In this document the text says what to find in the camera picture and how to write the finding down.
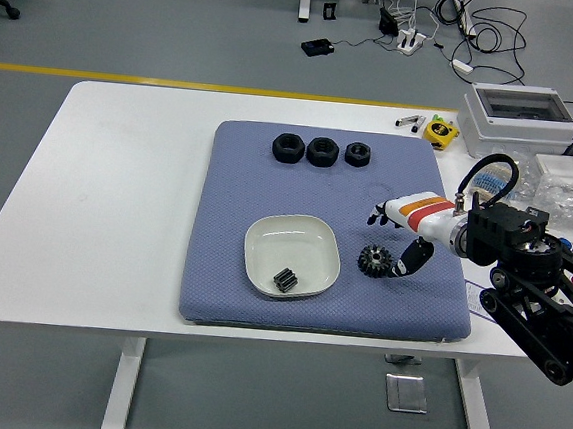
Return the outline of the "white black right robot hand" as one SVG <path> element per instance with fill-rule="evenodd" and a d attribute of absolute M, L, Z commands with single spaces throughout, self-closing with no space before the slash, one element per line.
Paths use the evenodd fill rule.
<path fill-rule="evenodd" d="M 390 199 L 377 204 L 372 210 L 368 225 L 387 222 L 396 228 L 415 233 L 413 240 L 397 260 L 393 260 L 386 248 L 373 244 L 365 246 L 359 253 L 358 268 L 368 277 L 394 278 L 413 275 L 421 269 L 434 254 L 434 242 L 448 248 L 456 243 L 456 226 L 464 218 L 455 215 L 456 205 L 434 192 L 422 192 Z"/>

